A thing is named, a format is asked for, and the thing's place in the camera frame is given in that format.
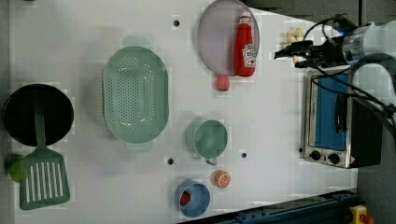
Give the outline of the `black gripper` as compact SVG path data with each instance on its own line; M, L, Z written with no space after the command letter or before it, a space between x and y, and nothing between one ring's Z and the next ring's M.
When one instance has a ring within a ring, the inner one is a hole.
M313 59L296 62L296 68L316 68L318 66L341 66L347 65L343 53L344 38L337 36L329 38L320 46L314 46L311 40L293 42L285 48L277 51L274 58L306 57L311 54Z

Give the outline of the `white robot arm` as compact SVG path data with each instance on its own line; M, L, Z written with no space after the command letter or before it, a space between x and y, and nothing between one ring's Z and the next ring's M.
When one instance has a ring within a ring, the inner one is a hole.
M277 51L274 58L300 56L304 61L295 64L298 68L349 65L354 71L377 63L388 70L395 87L395 21L358 27L350 21L337 20L332 28L339 35L327 37L322 45L315 46L312 40L294 42Z

